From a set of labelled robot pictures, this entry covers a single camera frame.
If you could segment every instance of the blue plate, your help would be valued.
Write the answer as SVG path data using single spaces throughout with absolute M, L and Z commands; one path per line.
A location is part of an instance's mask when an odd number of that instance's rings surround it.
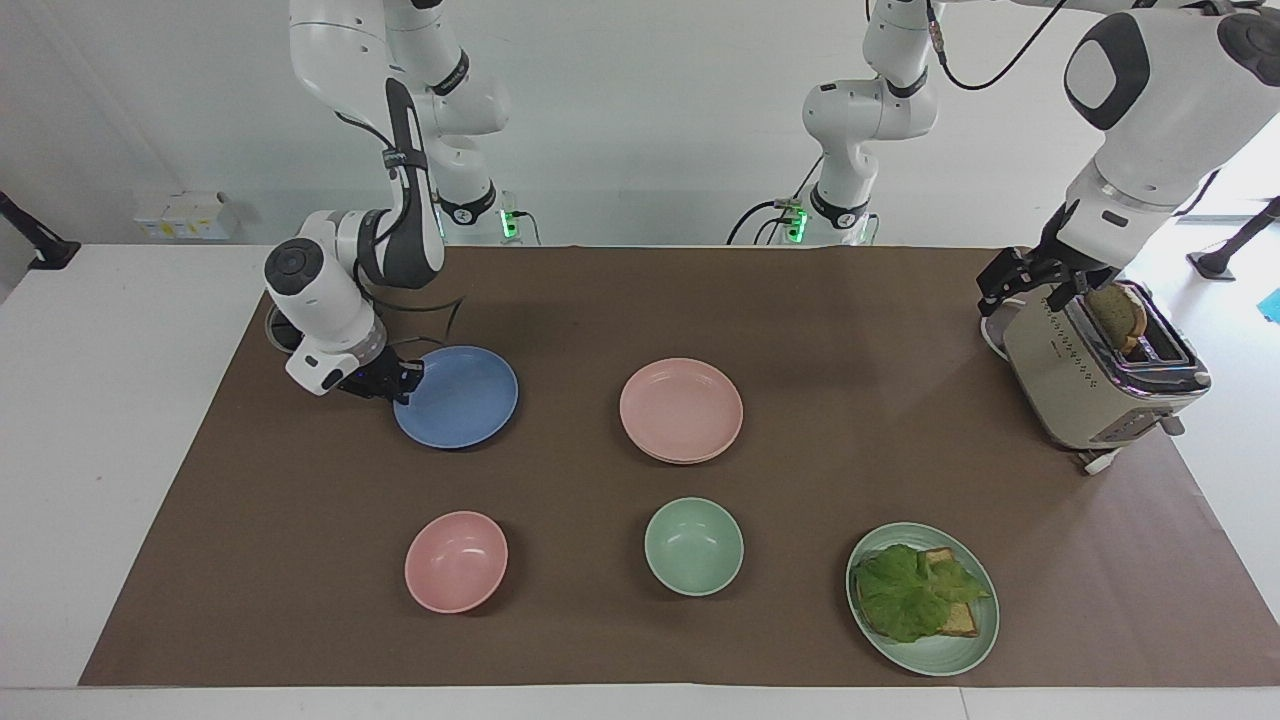
M 493 437 L 516 411 L 516 373 L 498 355 L 460 345 L 429 352 L 422 363 L 422 383 L 408 405 L 392 404 L 396 421 L 417 442 L 470 447 Z

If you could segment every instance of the lettuce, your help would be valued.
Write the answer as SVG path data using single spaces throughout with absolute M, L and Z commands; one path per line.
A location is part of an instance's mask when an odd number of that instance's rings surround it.
M 936 635 L 952 602 L 987 597 L 978 579 L 955 560 L 929 564 L 923 552 L 895 544 L 854 569 L 867 623 L 897 642 Z

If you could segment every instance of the pink plate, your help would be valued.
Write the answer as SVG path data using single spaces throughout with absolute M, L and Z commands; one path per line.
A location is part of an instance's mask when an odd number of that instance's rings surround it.
M 631 375 L 618 409 L 631 442 L 675 465 L 716 457 L 742 429 L 742 397 L 733 383 L 687 357 L 659 360 Z
M 433 612 L 466 612 L 489 600 L 507 573 L 507 537 L 489 518 L 470 511 L 431 520 L 404 557 L 410 594 Z

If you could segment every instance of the bread slice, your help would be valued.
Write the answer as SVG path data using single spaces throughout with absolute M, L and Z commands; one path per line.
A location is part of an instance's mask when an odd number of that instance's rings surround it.
M 1102 290 L 1091 291 L 1084 296 L 1084 302 L 1093 311 L 1098 329 L 1120 355 L 1128 355 L 1138 347 L 1138 338 L 1147 332 L 1147 309 L 1134 291 L 1120 283 L 1111 283 Z
M 950 547 L 936 547 L 933 550 L 924 551 L 924 561 L 929 565 L 955 559 L 956 553 Z M 938 634 L 952 638 L 978 637 L 978 621 L 974 620 L 973 609 L 969 607 L 968 602 L 951 603 L 951 615 L 947 616 L 947 621 L 942 624 L 942 629 L 938 630 Z

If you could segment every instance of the brown paper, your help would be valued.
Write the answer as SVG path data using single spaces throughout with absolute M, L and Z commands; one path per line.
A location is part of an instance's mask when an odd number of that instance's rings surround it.
M 307 395 L 255 319 L 82 683 L 1280 684 L 1280 630 L 1170 441 L 1100 478 L 1046 441 L 978 336 L 989 255 L 451 250 L 396 300 L 466 293 L 453 341 L 521 387 L 512 423 L 463 452 L 415 445 L 385 402 Z M 741 437 L 705 465 L 646 457 L 618 421 L 630 374 L 668 356 L 742 393 Z M 682 496 L 746 538 L 710 598 L 645 565 L 649 516 Z M 404 551 L 460 509 L 500 523 L 511 566 L 479 610 L 433 615 Z M 849 552 L 897 520 L 954 534 L 996 584 L 1000 639 L 963 676 L 891 665 L 850 616 Z

